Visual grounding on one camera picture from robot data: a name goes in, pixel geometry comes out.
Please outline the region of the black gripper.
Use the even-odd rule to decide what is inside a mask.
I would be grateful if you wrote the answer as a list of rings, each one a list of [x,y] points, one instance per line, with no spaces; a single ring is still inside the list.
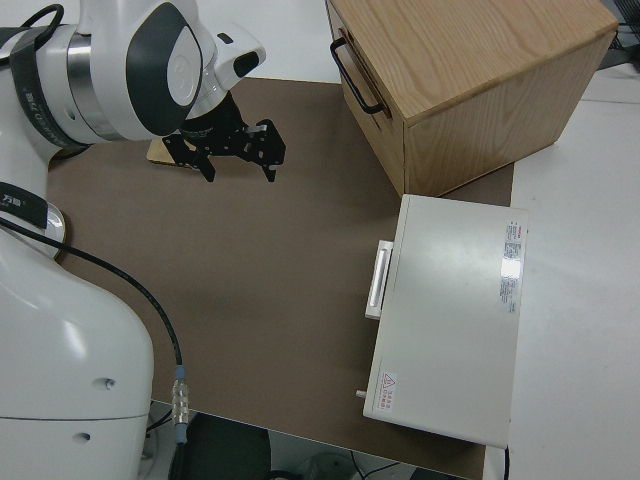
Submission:
[[[242,119],[232,95],[208,113],[187,119],[177,133],[162,138],[171,159],[178,166],[199,170],[213,182],[216,170],[209,158],[235,156],[255,163],[269,183],[284,163],[286,145],[270,119],[250,126]]]

